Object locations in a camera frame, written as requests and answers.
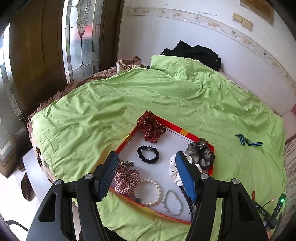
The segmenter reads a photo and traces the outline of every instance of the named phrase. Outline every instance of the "blue gripper pad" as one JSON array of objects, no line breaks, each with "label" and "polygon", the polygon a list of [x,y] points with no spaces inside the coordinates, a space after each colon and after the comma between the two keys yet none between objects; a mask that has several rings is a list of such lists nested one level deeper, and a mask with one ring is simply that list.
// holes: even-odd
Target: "blue gripper pad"
[{"label": "blue gripper pad", "polygon": [[114,178],[115,171],[118,166],[118,155],[112,151],[104,162],[103,167],[105,168],[102,179],[100,180],[100,188],[99,188],[99,198],[102,200],[107,196],[109,191],[109,187]]},{"label": "blue gripper pad", "polygon": [[190,165],[185,155],[181,155],[180,152],[178,152],[176,154],[176,167],[181,177],[186,195],[190,197],[191,200],[194,202],[197,198],[197,194],[195,192],[195,184],[193,178],[191,177],[191,174],[187,169],[190,168],[190,166],[186,165],[186,163],[184,162],[187,162]]}]

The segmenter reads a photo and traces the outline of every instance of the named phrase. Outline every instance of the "brown slipper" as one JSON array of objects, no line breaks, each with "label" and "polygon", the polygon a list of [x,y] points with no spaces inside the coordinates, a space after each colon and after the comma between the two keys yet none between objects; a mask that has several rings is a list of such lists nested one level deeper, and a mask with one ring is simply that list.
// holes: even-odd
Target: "brown slipper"
[{"label": "brown slipper", "polygon": [[24,162],[22,161],[22,158],[20,158],[19,170],[21,172],[23,172],[25,170],[25,165],[24,165]]},{"label": "brown slipper", "polygon": [[22,187],[22,195],[24,196],[24,198],[28,201],[32,201],[35,194],[33,192],[27,173],[25,173],[24,177],[22,178],[21,187]]}]

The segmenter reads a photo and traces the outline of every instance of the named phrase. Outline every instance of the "leopard print hair tie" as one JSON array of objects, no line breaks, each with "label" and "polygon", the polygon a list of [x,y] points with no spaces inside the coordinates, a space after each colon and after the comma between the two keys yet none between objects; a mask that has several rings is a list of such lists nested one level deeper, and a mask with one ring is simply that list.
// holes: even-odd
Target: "leopard print hair tie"
[{"label": "leopard print hair tie", "polygon": [[134,164],[132,161],[123,161],[123,160],[119,159],[118,165],[119,165],[119,166],[122,166],[122,167],[131,168],[131,167],[133,167],[135,164]]}]

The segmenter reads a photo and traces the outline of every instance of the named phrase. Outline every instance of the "white table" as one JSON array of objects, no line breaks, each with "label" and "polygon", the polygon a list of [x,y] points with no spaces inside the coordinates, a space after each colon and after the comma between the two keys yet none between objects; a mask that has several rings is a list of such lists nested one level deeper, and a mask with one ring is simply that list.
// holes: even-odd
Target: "white table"
[{"label": "white table", "polygon": [[34,154],[33,148],[29,150],[22,158],[28,178],[35,192],[38,201],[41,203],[52,186],[47,176],[41,169],[38,160]]},{"label": "white table", "polygon": [[[52,186],[52,184],[50,183],[47,176],[45,175],[42,168],[40,167],[33,149],[28,151],[22,159],[23,159],[31,186],[35,192],[35,195],[38,201],[41,203],[45,195],[47,194],[48,190]],[[75,206],[74,203],[72,203],[72,212],[73,212],[75,234],[78,240],[81,226],[80,226],[80,220],[78,215],[78,208]]]}]

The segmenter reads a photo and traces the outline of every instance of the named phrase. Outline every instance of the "light switch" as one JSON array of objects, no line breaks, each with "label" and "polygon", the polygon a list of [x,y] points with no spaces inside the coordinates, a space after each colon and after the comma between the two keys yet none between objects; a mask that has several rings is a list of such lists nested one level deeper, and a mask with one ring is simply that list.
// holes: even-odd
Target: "light switch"
[{"label": "light switch", "polygon": [[250,31],[252,31],[253,28],[253,23],[245,18],[243,18],[242,20],[242,26],[246,29],[249,29]]},{"label": "light switch", "polygon": [[239,22],[239,23],[242,23],[243,17],[238,15],[237,13],[233,13],[232,19]]}]

